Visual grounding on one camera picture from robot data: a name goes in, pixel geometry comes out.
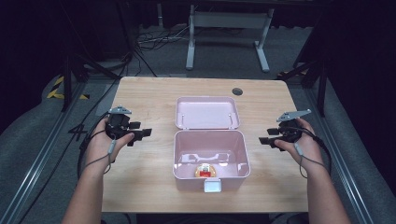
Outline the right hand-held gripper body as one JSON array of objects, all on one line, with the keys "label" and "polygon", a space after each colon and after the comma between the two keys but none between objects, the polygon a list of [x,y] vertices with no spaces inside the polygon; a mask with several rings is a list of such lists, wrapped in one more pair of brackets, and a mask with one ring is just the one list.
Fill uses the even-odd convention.
[{"label": "right hand-held gripper body", "polygon": [[289,143],[294,143],[298,141],[302,136],[303,127],[296,119],[310,113],[310,109],[284,112],[276,120],[278,122],[278,131],[281,134],[281,139]]}]

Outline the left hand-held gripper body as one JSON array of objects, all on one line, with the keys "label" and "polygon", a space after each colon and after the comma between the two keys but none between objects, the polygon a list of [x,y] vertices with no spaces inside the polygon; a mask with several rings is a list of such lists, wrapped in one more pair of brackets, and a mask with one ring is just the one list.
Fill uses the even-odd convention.
[{"label": "left hand-held gripper body", "polygon": [[130,117],[131,110],[122,105],[118,105],[108,110],[108,118],[106,122],[106,134],[111,139],[120,139],[128,133],[133,133],[130,130]]}]

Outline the pink plastic storage box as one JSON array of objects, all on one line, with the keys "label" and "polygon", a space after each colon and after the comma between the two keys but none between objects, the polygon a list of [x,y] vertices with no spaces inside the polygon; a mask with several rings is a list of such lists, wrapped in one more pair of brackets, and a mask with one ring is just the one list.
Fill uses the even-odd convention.
[{"label": "pink plastic storage box", "polygon": [[[250,174],[245,136],[233,98],[184,96],[176,102],[173,174],[177,188],[205,193],[237,190]],[[212,164],[216,177],[196,177],[196,167]]]}]

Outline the person's right hand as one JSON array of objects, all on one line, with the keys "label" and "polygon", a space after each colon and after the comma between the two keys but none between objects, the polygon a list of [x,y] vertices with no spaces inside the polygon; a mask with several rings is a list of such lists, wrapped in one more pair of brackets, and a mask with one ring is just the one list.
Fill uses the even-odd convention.
[{"label": "person's right hand", "polygon": [[276,140],[278,147],[285,149],[294,158],[301,168],[306,171],[306,177],[327,174],[318,143],[307,133],[303,133],[296,143]]}]

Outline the person's left hand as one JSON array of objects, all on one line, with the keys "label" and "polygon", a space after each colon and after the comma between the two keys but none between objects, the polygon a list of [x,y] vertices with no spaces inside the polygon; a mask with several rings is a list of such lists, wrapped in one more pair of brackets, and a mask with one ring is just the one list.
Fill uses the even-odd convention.
[{"label": "person's left hand", "polygon": [[107,119],[100,120],[93,131],[87,146],[86,164],[82,172],[84,175],[103,175],[120,150],[134,138],[133,133],[128,133],[120,139],[111,139],[106,134],[106,122]]}]

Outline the black tripod stand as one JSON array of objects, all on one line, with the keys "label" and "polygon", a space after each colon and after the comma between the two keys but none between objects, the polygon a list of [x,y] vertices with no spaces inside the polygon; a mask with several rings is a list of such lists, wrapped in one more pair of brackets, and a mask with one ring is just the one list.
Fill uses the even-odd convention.
[{"label": "black tripod stand", "polygon": [[324,117],[325,92],[327,86],[327,70],[325,62],[323,60],[318,60],[297,65],[294,69],[288,72],[280,72],[276,76],[276,80],[286,81],[300,74],[304,74],[303,79],[301,80],[301,85],[305,89],[312,89],[314,84],[318,83],[317,109],[319,114]]},{"label": "black tripod stand", "polygon": [[67,53],[64,59],[64,105],[62,111],[65,112],[72,103],[72,77],[75,77],[77,82],[85,83],[89,79],[87,69],[84,65],[104,74],[114,80],[119,80],[120,75],[116,75],[107,68],[104,68],[99,63],[92,61],[82,55],[76,53]]}]

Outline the yellow black floor tape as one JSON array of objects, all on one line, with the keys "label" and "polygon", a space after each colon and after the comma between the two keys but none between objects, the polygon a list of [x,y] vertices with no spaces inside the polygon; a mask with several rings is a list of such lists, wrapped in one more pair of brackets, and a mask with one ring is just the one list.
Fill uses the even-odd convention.
[{"label": "yellow black floor tape", "polygon": [[64,82],[64,77],[58,76],[56,81],[54,82],[51,90],[49,91],[49,94],[47,95],[48,99],[50,99],[50,98],[63,99],[64,98],[64,94],[58,92],[58,90],[60,89],[63,82]]}]

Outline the small orange red packet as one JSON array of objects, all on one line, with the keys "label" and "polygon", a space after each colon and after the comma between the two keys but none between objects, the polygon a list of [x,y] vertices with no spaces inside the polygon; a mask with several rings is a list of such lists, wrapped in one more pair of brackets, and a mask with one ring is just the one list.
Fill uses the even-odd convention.
[{"label": "small orange red packet", "polygon": [[212,164],[201,163],[196,167],[194,175],[196,177],[216,177],[217,172]]}]

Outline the grey metal desk frame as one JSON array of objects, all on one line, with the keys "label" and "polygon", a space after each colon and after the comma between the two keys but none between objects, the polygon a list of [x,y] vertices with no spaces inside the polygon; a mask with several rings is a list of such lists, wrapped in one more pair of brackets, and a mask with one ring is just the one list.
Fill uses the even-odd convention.
[{"label": "grey metal desk frame", "polygon": [[262,71],[270,71],[264,52],[264,43],[270,29],[275,10],[269,8],[265,13],[236,13],[236,12],[202,12],[195,5],[190,6],[189,16],[189,44],[186,58],[186,69],[194,67],[195,28],[238,28],[260,29],[261,37],[253,43]]}]

